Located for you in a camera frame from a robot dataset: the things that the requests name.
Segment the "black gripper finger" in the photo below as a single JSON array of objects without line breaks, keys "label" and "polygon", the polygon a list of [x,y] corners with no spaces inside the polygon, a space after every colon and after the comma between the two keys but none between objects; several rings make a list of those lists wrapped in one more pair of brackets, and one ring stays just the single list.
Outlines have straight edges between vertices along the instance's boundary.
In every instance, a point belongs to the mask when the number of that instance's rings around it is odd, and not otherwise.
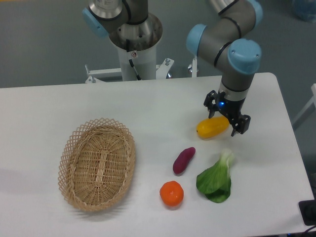
[{"label": "black gripper finger", "polygon": [[244,134],[250,125],[251,117],[249,115],[237,115],[236,118],[229,120],[230,125],[233,127],[231,136],[234,137],[237,133]]},{"label": "black gripper finger", "polygon": [[217,101],[216,101],[217,97],[218,97],[218,94],[215,90],[212,90],[206,95],[203,105],[207,107],[207,110],[209,112],[208,118],[212,118],[215,115],[215,113],[218,111],[218,106],[217,106]]}]

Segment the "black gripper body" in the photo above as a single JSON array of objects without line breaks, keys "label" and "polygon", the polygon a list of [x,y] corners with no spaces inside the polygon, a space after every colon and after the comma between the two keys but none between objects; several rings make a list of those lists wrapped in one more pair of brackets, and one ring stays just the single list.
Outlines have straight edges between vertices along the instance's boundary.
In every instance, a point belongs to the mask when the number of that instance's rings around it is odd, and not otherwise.
[{"label": "black gripper body", "polygon": [[225,97],[225,92],[218,92],[215,99],[215,111],[224,115],[229,121],[246,120],[241,113],[245,98],[233,101]]}]

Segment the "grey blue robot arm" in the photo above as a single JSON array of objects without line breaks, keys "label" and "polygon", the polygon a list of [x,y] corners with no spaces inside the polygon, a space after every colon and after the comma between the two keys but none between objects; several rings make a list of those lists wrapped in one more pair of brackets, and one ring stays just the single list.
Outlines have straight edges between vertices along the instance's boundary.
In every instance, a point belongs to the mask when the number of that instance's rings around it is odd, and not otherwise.
[{"label": "grey blue robot arm", "polygon": [[[261,47],[245,35],[262,20],[255,0],[213,0],[220,16],[214,27],[195,25],[186,39],[187,50],[222,72],[218,90],[207,94],[209,116],[219,112],[233,133],[249,128],[250,116],[241,113],[253,77],[260,66]],[[162,37],[160,20],[146,0],[92,0],[82,11],[95,35],[108,37],[120,54],[123,80],[156,79],[156,45]]]}]

